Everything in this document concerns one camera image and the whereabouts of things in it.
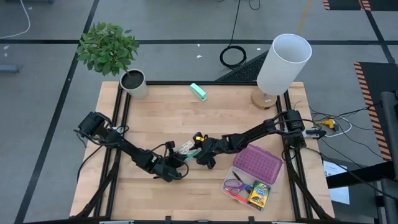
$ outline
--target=black and orange striped tape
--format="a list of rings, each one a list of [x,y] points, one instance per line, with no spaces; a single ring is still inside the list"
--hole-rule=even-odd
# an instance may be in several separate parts
[[[322,3],[326,10],[330,10],[329,0],[322,0]]]
[[[361,10],[371,11],[371,5],[368,0],[358,0]]]
[[[322,3],[323,3],[323,7],[326,10],[330,10],[329,0],[322,0]],[[360,6],[361,10],[371,11],[371,5],[370,5],[369,0],[358,0],[358,3],[359,3],[359,6]]]
[[[363,70],[359,62],[354,62],[354,68],[356,76],[358,77],[359,86],[361,87],[362,95],[367,106],[373,105],[373,100],[369,92],[368,84],[366,83],[365,76],[363,75]],[[371,118],[372,127],[374,128],[374,133],[376,134],[377,143],[379,144],[379,149],[381,152],[381,157],[385,161],[391,160],[390,150],[388,149],[386,139],[384,137],[383,131],[381,130],[381,125],[379,118],[377,117],[376,109],[372,106],[368,110],[369,117]]]

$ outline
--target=plant pot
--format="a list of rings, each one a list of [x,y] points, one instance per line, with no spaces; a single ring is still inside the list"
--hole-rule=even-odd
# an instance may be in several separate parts
[[[130,69],[128,74],[123,73],[120,85],[135,99],[143,99],[148,94],[145,75],[139,69]]]

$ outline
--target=white lamp shade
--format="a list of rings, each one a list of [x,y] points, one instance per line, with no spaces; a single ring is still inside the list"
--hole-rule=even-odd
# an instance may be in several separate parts
[[[257,77],[258,87],[269,95],[283,94],[311,55],[311,45],[304,38],[294,34],[277,36]]]

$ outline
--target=wooden tabletop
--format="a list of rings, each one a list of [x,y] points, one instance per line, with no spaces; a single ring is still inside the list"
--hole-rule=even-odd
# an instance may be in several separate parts
[[[117,82],[103,82],[96,110],[112,117]],[[137,147],[152,149],[166,141],[179,145],[192,139],[201,131],[213,138],[222,134],[242,133],[277,114],[276,107],[268,110],[256,108],[250,100],[255,86],[201,86],[208,99],[200,101],[187,85],[150,85],[149,94],[143,100],[131,100],[127,125],[130,130],[125,138]],[[300,111],[302,118],[311,119],[303,83],[293,83],[289,88],[292,106]],[[279,135],[270,135],[253,142],[273,155],[280,157],[282,141]],[[308,139],[308,147],[318,150],[316,140]],[[96,149],[88,143],[85,157]],[[105,150],[90,159],[81,171],[73,200],[71,215],[87,204],[98,188]],[[324,210],[334,217],[326,178],[320,156],[302,149],[303,166],[309,191]],[[118,184],[116,187],[112,219],[164,220],[171,215],[173,220],[224,220],[247,221],[254,216],[256,221],[293,221],[294,213],[285,163],[279,172],[264,212],[257,212],[229,198],[220,190],[224,178],[233,165],[235,155],[217,155],[214,169],[208,170],[195,161],[189,161],[189,174],[183,180],[167,183],[153,179],[153,175],[136,167],[131,158],[122,153]],[[305,210],[301,191],[297,188],[301,216]],[[108,193],[104,194],[105,202]],[[101,214],[104,214],[103,203]]]

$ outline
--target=purple scissors handle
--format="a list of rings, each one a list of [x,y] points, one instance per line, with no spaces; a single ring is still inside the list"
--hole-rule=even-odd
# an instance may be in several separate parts
[[[224,186],[230,188],[231,194],[234,196],[242,190],[246,190],[248,193],[252,190],[251,185],[247,185],[238,179],[228,179],[224,182]]]

